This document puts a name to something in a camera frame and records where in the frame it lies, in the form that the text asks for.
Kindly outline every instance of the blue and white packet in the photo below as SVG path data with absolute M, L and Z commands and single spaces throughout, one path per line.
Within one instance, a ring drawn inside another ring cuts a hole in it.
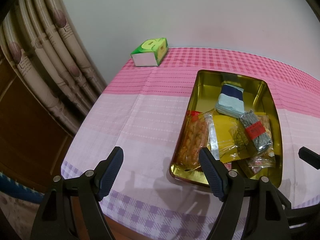
M 244 113 L 243 89 L 224 84 L 215 108 L 221 114 L 239 118 Z

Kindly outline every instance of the gold metal tray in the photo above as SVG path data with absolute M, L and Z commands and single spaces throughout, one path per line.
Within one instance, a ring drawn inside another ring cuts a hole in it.
M 246 111 L 250 111 L 252 109 L 255 112 L 264 112 L 268 115 L 276 158 L 276 167 L 262 169 L 252 178 L 258 179 L 261 176 L 267 176 L 273 185 L 279 187 L 282 180 L 283 160 L 280 123 L 270 90 L 263 80 L 232 73 L 200 70 L 197 73 L 196 82 L 191 93 L 187 111 L 199 111 L 204 113 L 213 109 L 218 100 L 223 82 L 226 81 L 244 89 L 243 101 L 244 109 Z M 171 176 L 176 179 L 197 185 L 208 186 L 208 182 L 203 172 L 196 170 L 185 171 L 185 169 L 175 164 L 175 157 L 180 149 L 187 121 L 188 116 L 186 115 L 171 160 L 169 172 Z M 245 177 L 237 163 L 232 163 L 232 169 L 237 170 Z

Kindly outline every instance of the checkered tablecloth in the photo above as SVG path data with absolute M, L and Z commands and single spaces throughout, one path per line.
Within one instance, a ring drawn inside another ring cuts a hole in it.
M 63 177 L 93 169 L 120 146 L 124 163 L 100 203 L 103 212 L 152 239 L 205 239 L 221 203 L 207 188 L 168 172 L 200 69 L 268 83 L 283 140 L 280 190 L 294 207 L 318 203 L 320 172 L 301 161 L 298 150 L 320 152 L 320 81 L 269 58 L 223 49 L 172 48 L 159 67 L 134 67 L 129 60 L 84 120 L 61 167 Z M 245 209 L 240 217 L 234 239 L 241 237 Z

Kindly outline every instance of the plastic wrapper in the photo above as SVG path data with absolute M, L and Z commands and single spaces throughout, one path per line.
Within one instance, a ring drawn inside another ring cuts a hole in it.
M 239 117 L 238 132 L 251 157 L 259 156 L 272 146 L 271 137 L 252 110 Z
M 214 109 L 203 114 L 190 112 L 176 163 L 190 170 L 199 168 L 202 147 L 208 147 L 214 158 L 223 163 L 249 158 L 237 124 L 236 118 L 220 115 Z
M 267 115 L 257 114 L 257 118 L 262 123 L 266 133 L 271 138 L 271 145 L 269 148 L 259 156 L 239 161 L 239 165 L 244 173 L 250 178 L 260 172 L 263 168 L 275 167 L 276 159 L 273 152 L 272 134 L 270 129 L 270 122 Z
M 232 170 L 232 163 L 224 163 L 224 166 L 227 168 L 228 171 Z

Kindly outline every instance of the beige curtain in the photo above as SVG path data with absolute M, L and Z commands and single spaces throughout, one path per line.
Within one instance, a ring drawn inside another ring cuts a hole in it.
M 0 26 L 1 49 L 29 90 L 75 134 L 105 82 L 80 47 L 59 0 L 17 4 Z

